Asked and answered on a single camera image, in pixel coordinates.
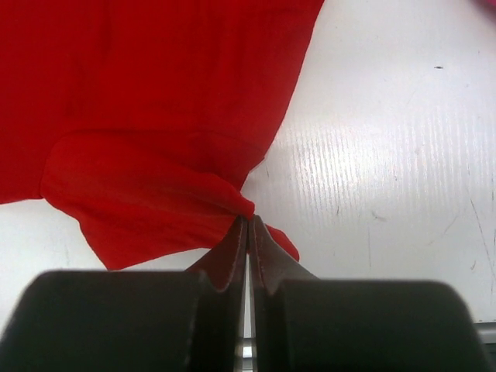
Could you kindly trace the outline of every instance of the white table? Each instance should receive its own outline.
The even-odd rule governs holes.
[[[496,13],[476,0],[327,0],[243,193],[318,276],[443,281],[475,321],[496,321],[495,133]],[[0,206],[0,239],[0,328],[39,272],[103,268],[44,201]]]

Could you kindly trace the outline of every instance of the red cloth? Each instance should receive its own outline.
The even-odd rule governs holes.
[[[46,198],[110,269],[214,246],[253,214],[321,4],[1,1],[0,203]]]

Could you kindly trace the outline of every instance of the red fabric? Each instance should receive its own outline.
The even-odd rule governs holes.
[[[0,202],[46,198],[110,269],[214,246],[253,214],[321,4],[1,1]]]

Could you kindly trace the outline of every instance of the red garment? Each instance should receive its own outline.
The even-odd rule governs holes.
[[[214,246],[253,214],[321,4],[1,1],[0,203],[46,198],[110,269]]]

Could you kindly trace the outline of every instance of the white surface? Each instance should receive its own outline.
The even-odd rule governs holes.
[[[494,321],[495,113],[496,16],[477,2],[328,0],[243,192],[313,273],[444,281]],[[0,206],[0,237],[0,328],[39,272],[102,268],[44,201]],[[181,269],[203,252],[139,267]]]

